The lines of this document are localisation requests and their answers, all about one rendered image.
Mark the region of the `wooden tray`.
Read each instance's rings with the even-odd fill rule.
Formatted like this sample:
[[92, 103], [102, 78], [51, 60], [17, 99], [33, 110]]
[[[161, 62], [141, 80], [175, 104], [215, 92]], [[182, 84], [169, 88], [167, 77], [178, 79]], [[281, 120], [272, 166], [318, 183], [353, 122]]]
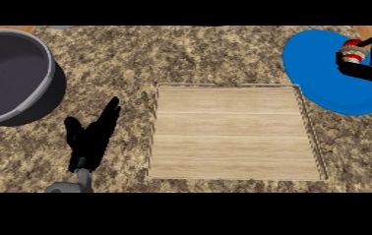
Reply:
[[161, 84], [151, 126], [154, 179], [328, 179], [297, 85]]

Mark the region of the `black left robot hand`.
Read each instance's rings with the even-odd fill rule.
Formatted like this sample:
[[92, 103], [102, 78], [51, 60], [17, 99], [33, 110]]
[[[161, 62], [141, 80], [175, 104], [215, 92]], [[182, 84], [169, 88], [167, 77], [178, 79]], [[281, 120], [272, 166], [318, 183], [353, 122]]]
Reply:
[[91, 123], [88, 128], [83, 128], [74, 117], [65, 118], [67, 143], [71, 147], [70, 172], [76, 172], [77, 169], [88, 169], [93, 172], [98, 169], [117, 128], [120, 113], [120, 99], [114, 97], [98, 120]]

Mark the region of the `blue plate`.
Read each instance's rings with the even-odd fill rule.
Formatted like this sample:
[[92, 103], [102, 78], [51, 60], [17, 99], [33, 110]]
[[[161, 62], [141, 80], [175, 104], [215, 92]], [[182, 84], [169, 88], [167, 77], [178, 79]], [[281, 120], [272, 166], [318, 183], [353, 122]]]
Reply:
[[333, 112], [359, 116], [372, 113], [372, 82], [343, 75], [337, 69], [336, 52], [347, 40], [334, 31], [305, 30], [285, 43], [282, 62], [308, 99]]

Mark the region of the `red and white cupcake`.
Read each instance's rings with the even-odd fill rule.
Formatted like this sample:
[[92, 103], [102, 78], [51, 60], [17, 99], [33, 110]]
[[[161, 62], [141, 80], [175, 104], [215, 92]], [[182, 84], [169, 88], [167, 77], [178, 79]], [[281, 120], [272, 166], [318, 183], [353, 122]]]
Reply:
[[340, 48], [340, 52], [343, 54], [343, 61], [361, 64], [367, 58], [368, 50], [365, 47], [359, 46], [362, 42], [361, 39], [352, 38], [349, 39]]

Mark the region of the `dark grey pot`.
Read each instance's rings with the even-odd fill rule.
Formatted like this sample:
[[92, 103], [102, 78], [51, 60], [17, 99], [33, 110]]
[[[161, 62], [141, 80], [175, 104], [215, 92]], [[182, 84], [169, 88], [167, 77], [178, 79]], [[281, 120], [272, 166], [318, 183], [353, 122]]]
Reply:
[[0, 29], [0, 126], [23, 126], [60, 106], [67, 89], [64, 71], [42, 40]]

